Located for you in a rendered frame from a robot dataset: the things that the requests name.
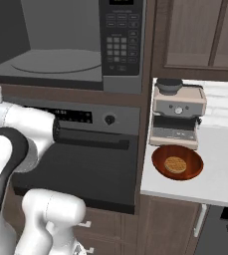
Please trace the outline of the grey microwave oven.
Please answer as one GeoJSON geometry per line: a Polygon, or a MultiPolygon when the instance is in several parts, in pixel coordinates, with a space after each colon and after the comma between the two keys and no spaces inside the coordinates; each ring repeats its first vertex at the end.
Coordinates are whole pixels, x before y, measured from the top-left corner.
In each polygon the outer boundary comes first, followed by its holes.
{"type": "Polygon", "coordinates": [[[139,94],[146,0],[0,0],[0,83],[139,94]],[[31,50],[101,53],[93,69],[67,74],[19,71],[31,50]]]}

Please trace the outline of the brown wooden drawer front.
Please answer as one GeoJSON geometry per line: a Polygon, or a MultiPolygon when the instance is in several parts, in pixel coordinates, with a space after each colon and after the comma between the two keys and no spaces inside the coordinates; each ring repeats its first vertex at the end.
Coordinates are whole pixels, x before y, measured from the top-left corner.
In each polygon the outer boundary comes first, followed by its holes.
{"type": "Polygon", "coordinates": [[[95,208],[87,208],[83,223],[92,221],[90,228],[76,226],[77,233],[86,233],[123,241],[136,242],[138,216],[95,208]]]}
{"type": "Polygon", "coordinates": [[[135,255],[136,246],[122,244],[117,241],[97,240],[93,238],[80,238],[79,241],[85,249],[95,248],[94,254],[88,255],[135,255]]]}

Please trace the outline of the brown wooden bowl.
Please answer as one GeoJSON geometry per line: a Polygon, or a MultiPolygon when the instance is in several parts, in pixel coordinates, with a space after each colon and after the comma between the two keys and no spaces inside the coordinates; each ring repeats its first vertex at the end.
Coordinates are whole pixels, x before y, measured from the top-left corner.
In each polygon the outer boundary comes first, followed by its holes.
{"type": "Polygon", "coordinates": [[[192,179],[202,171],[204,166],[197,152],[181,145],[162,145],[153,152],[151,160],[160,174],[173,180],[192,179]],[[174,173],[166,168],[165,161],[171,156],[179,157],[186,163],[184,171],[174,173]]]}

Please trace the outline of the round golden waffle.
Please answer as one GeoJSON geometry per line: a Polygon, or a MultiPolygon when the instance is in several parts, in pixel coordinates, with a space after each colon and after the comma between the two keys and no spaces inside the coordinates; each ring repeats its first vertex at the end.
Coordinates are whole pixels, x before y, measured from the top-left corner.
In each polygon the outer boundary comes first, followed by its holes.
{"type": "Polygon", "coordinates": [[[170,156],[164,162],[165,168],[172,173],[182,173],[186,170],[186,162],[177,156],[170,156]]]}

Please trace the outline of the black dishwasher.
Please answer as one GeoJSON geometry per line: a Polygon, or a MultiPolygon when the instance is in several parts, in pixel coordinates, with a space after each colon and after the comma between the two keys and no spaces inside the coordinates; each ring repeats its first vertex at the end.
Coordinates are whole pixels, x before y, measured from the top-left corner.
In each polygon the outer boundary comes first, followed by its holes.
{"type": "Polygon", "coordinates": [[[210,206],[194,255],[228,255],[228,207],[210,206]]]}

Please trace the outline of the black built-in oven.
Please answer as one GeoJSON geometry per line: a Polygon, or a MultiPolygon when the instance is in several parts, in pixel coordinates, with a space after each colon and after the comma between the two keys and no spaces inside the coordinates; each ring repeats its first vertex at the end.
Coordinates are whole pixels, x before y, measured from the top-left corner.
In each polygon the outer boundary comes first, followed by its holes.
{"type": "Polygon", "coordinates": [[[76,195],[88,207],[134,213],[140,109],[5,97],[49,112],[60,137],[36,169],[12,177],[15,193],[45,188],[76,195]]]}

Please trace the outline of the grey microwave turntable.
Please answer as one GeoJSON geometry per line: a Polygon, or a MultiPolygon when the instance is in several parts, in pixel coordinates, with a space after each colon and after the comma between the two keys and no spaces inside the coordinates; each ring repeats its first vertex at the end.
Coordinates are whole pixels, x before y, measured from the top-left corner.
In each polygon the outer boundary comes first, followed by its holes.
{"type": "Polygon", "coordinates": [[[31,50],[11,61],[19,71],[33,74],[67,74],[101,64],[101,53],[87,50],[31,50]]]}

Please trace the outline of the brown wooden cupboard door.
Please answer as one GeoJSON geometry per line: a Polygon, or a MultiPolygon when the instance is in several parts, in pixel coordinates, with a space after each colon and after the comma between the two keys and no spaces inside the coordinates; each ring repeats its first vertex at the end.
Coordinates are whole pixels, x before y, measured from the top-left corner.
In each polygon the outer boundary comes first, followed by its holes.
{"type": "Polygon", "coordinates": [[[194,255],[199,203],[142,195],[136,255],[194,255]]]}

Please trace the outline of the brown glass-front cupboard door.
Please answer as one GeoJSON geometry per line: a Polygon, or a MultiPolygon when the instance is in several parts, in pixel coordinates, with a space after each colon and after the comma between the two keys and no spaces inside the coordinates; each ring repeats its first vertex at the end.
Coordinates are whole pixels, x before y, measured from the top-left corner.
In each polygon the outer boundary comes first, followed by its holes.
{"type": "Polygon", "coordinates": [[[156,0],[152,74],[228,82],[228,0],[156,0]]]}

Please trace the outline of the black oven door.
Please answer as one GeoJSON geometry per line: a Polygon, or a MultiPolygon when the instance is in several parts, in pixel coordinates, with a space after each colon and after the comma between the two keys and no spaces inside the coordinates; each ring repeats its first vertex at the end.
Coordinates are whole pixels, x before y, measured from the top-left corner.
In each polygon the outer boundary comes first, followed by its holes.
{"type": "Polygon", "coordinates": [[[127,150],[56,143],[36,169],[15,173],[17,194],[45,188],[80,197],[86,206],[134,213],[137,141],[127,150]]]}

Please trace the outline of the beige coffee machine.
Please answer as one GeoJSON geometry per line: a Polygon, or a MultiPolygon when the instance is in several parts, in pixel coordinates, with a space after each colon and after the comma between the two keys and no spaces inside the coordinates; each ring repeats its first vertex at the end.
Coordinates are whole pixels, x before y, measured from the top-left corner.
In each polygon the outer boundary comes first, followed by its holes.
{"type": "Polygon", "coordinates": [[[197,128],[207,100],[202,86],[158,78],[154,85],[149,143],[198,148],[197,128]]]}

